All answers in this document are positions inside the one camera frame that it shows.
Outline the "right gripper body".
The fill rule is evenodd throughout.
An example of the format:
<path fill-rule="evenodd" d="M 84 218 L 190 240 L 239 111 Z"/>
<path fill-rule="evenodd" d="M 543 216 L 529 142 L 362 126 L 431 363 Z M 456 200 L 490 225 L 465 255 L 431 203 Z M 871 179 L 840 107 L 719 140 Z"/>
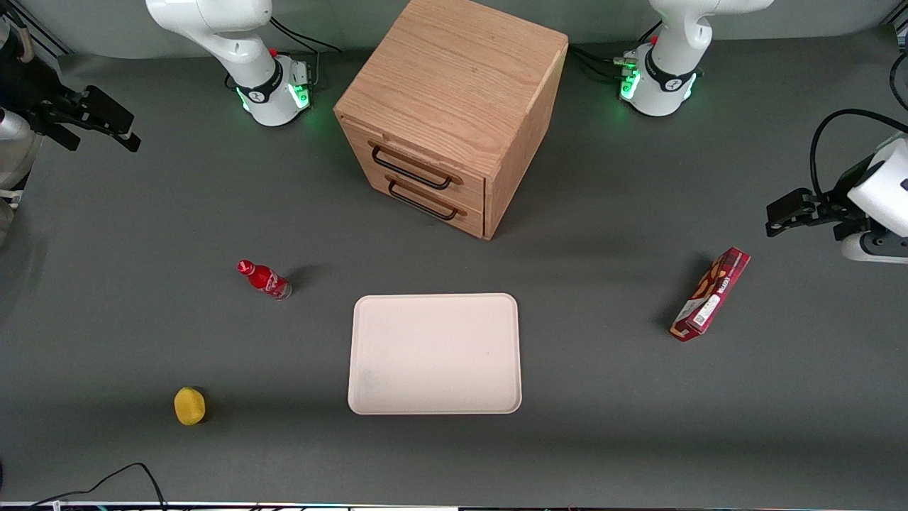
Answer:
<path fill-rule="evenodd" d="M 74 151 L 81 139 L 66 123 L 78 117 L 80 94 L 63 89 L 25 108 L 2 109 L 2 188 L 14 189 L 26 180 L 46 139 Z"/>

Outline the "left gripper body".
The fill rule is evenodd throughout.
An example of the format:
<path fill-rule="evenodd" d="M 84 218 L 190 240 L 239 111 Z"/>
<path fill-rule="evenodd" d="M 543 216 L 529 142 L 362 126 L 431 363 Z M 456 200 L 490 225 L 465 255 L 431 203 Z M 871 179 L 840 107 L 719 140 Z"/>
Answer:
<path fill-rule="evenodd" d="M 894 137 L 842 174 L 818 207 L 842 243 L 906 243 L 907 143 Z"/>

